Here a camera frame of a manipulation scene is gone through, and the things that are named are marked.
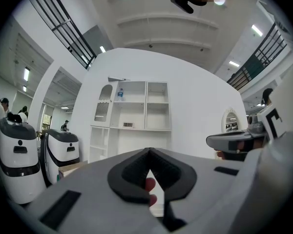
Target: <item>arched mirror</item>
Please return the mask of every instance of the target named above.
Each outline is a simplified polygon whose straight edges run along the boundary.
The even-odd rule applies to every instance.
[[[94,117],[94,121],[106,122],[106,116],[108,112],[108,107],[110,102],[112,102],[111,94],[112,94],[113,87],[111,85],[106,85],[102,88],[99,102],[97,105],[96,114]]]
[[[237,113],[232,108],[229,108],[225,111],[222,119],[221,129],[223,133],[242,130]]]
[[[102,88],[99,100],[108,100],[111,99],[113,87],[111,85],[106,85]]]

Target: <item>window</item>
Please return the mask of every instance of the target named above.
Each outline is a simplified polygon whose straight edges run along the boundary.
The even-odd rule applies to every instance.
[[[43,118],[42,118],[42,130],[50,129],[51,118],[52,118],[52,116],[50,116],[50,115],[43,115]]]

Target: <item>ceiling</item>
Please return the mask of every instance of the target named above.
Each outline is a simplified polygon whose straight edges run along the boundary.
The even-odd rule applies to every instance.
[[[262,36],[259,36],[252,30],[251,27],[253,24],[263,33]],[[228,81],[255,52],[271,27],[272,22],[256,7],[238,42],[215,74],[224,81]],[[240,66],[233,66],[229,64],[230,61],[234,61]]]
[[[10,18],[0,34],[0,76],[33,97],[53,60]],[[30,69],[28,82],[23,78],[24,68]],[[44,102],[52,106],[73,109],[81,84],[60,68],[54,76]]]
[[[183,12],[170,0],[92,2],[97,22],[106,29],[111,43],[116,35],[121,36],[121,43],[114,47],[159,52],[215,73],[240,38],[257,0],[193,5],[193,14]]]

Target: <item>arched cabinet door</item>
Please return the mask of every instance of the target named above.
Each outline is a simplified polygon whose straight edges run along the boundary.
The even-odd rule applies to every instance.
[[[109,127],[117,83],[117,81],[109,82],[102,88],[97,107],[95,108],[92,125]]]

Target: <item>white shelf unit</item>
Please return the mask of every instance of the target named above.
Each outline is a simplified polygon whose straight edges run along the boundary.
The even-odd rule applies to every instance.
[[[170,129],[169,104],[147,103],[146,129]]]
[[[146,86],[145,81],[120,81],[118,82],[117,92],[114,102],[118,102],[118,92],[122,88],[124,95],[122,102],[146,102]]]
[[[110,91],[111,101],[106,121],[99,120],[91,127],[89,161],[112,157],[145,147],[171,149],[171,123],[166,82],[119,81],[109,83],[106,97],[98,100],[107,103]],[[118,92],[123,89],[122,101]],[[133,127],[124,127],[133,123]]]
[[[108,135],[109,128],[91,127],[89,163],[107,158]]]
[[[133,123],[134,129],[144,129],[145,103],[114,102],[110,127],[122,128],[124,122]]]
[[[109,157],[145,147],[171,150],[170,131],[127,131],[110,128],[110,138],[113,144],[108,146]]]
[[[166,82],[148,82],[146,102],[168,103],[168,88]]]

